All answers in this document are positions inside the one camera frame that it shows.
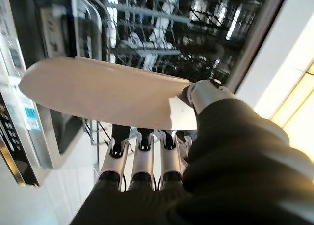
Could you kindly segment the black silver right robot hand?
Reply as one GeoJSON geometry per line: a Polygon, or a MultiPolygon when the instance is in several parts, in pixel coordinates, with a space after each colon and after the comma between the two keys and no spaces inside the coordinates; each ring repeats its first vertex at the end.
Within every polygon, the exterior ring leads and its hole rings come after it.
{"type": "Polygon", "coordinates": [[[181,99],[197,121],[182,181],[120,192],[101,178],[72,224],[313,224],[314,165],[282,128],[208,80],[186,87],[181,99]]]}

